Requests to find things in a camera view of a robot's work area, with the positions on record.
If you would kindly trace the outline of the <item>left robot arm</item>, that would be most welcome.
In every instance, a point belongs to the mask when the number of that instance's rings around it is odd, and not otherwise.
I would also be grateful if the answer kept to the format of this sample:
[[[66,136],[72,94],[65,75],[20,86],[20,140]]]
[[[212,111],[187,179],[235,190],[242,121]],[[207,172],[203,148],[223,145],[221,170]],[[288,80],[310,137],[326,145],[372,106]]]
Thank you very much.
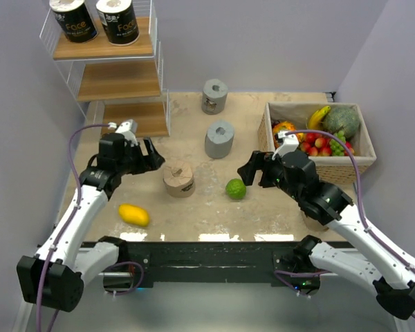
[[[102,237],[86,254],[79,256],[84,236],[94,218],[109,202],[124,175],[159,169],[165,159],[150,138],[143,140],[147,153],[132,135],[104,134],[86,169],[80,174],[74,197],[46,242],[17,264],[17,276],[26,302],[71,312],[84,288],[110,267],[122,271],[129,265],[126,241]]]

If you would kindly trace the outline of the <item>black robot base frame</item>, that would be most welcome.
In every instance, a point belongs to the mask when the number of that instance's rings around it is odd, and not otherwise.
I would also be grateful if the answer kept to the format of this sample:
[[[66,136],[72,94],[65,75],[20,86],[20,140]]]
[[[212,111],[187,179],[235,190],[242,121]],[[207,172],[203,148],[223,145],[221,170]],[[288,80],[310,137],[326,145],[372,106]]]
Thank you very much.
[[[137,268],[110,267],[104,287],[124,291],[131,284],[151,288],[157,283],[270,284],[307,294],[319,288],[320,276],[336,270],[312,263],[315,237],[301,241],[126,242],[120,262]]]

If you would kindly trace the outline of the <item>brown paper roll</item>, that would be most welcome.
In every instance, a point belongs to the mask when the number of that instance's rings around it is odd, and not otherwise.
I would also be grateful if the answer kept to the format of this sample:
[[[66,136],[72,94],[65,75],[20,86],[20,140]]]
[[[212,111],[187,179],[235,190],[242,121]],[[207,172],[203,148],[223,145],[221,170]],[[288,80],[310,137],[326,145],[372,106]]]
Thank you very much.
[[[302,220],[304,225],[313,232],[326,232],[329,228],[325,225],[322,225],[320,222],[312,219],[311,217],[307,216],[303,211],[301,211]]]
[[[187,198],[194,193],[194,173],[189,163],[173,160],[165,163],[163,182],[167,193],[174,198]]]

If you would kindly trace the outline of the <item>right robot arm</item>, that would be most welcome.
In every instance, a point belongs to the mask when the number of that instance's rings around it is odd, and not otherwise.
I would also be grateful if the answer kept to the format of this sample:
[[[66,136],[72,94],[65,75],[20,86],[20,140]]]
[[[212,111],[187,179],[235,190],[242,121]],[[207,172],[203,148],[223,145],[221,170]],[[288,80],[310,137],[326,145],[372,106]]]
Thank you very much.
[[[259,186],[277,187],[294,199],[306,216],[337,232],[365,259],[352,259],[319,239],[308,238],[306,248],[294,255],[304,272],[314,267],[344,277],[374,294],[390,315],[408,320],[415,311],[415,257],[409,255],[363,216],[338,186],[320,180],[315,163],[295,150],[279,156],[254,151],[237,172],[252,185],[256,171]]]

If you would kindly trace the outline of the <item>black paper roll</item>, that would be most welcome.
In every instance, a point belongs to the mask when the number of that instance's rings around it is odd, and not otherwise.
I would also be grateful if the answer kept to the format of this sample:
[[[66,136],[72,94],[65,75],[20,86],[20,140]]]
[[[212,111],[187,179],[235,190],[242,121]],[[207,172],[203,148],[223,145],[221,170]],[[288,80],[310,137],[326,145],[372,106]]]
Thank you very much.
[[[50,0],[49,6],[70,42],[83,44],[98,35],[85,0]]]
[[[132,0],[99,0],[95,7],[110,44],[127,46],[138,39]]]

